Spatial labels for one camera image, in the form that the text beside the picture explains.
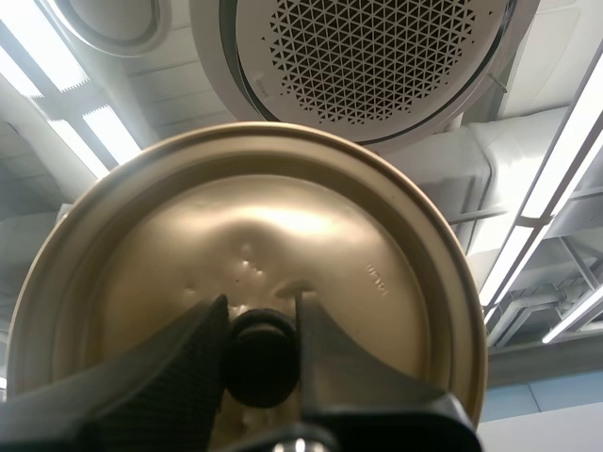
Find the fluorescent light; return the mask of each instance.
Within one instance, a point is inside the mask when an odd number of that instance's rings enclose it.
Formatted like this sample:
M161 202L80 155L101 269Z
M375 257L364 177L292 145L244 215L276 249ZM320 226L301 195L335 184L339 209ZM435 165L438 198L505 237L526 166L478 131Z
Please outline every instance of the fluorescent light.
M0 1L0 20L60 91L89 81L33 0Z
M486 317L483 319L483 323L484 325L487 325L488 322L490 321L490 319L492 318L492 315L494 315L494 312L497 310L497 307L495 306L494 308L492 308L490 311L488 311L488 314L486 314Z
M84 121L120 165L140 153L140 147L110 106L84 115Z
M559 336L562 332L571 327L576 323L589 309L595 306L603 297L603 285L597 288L592 294L588 295L586 300L580 303L569 315L564 318L561 322L555 325L545 337L543 337L543 343L548 344L550 341Z
M596 121L603 112L603 58L597 53L598 61L591 72L576 105L569 112L567 123L563 127L559 139L554 144L546 165L538 177L538 182L530 193L530 197L524 207L522 215L528 218L540 218L551 202L557 187L561 184L563 177L569 167L576 159L578 152L586 137L591 133ZM588 162L584 162L579 173L572 179L572 184L566 189L566 196L555 206L553 215L559 212L567 199L576 188L584 171L601 149L594 146L587 156Z
M295 452L305 452L305 441L302 438L295 442Z
M603 99L602 56L603 44L597 50L594 64L589 68L586 82L583 85L578 100L568 113L569 117L553 143L549 156L542 166L542 171L537 176L533 190L526 199L526 204L521 212L521 216L524 218L538 218L542 222L546 222L550 218L543 218L543 215L548 209L550 209L551 216L556 216L603 146L603 133L595 129L596 127L598 128L597 122L599 118L603 118L603 104L600 103L600 100ZM594 145L583 158L580 157L581 162L579 162L579 166L576 169L570 170L578 158L580 151L584 148L587 138L589 138L591 133L595 132L599 132L599 136L596 138ZM564 184L563 179L568 176L571 177L571 180L568 184ZM556 204L552 205L553 198L562 184L564 185L563 194L556 201ZM525 231L523 233L520 230L518 231L518 226L513 228L509 239L504 244L490 275L488 275L488 279L481 289L480 302L482 305L489 305L493 301L495 294L498 295L497 299L494 299L494 304L500 303L505 293L511 288L517 275L519 275L519 272L542 241L548 227L545 226L535 239L530 242L530 248L518 264L515 261L519 254L524 251L530 235L526 234ZM513 274L509 275L512 268L514 268Z
M0 47L0 73L25 97L42 97L29 77L21 70L7 52Z
M48 121L50 126L55 129L57 135L61 137L65 144L79 157L79 159L88 167L92 174L102 179L109 174L108 169L103 162L99 160L92 149L86 144L81 136L75 132L71 125L66 121Z
M487 306L492 301L498 288L515 263L517 256L526 243L528 243L532 231L532 228L525 228L523 226L515 226L511 231L509 238L498 255L497 261L494 263L492 270L490 270L486 282L481 287L480 303L483 306Z

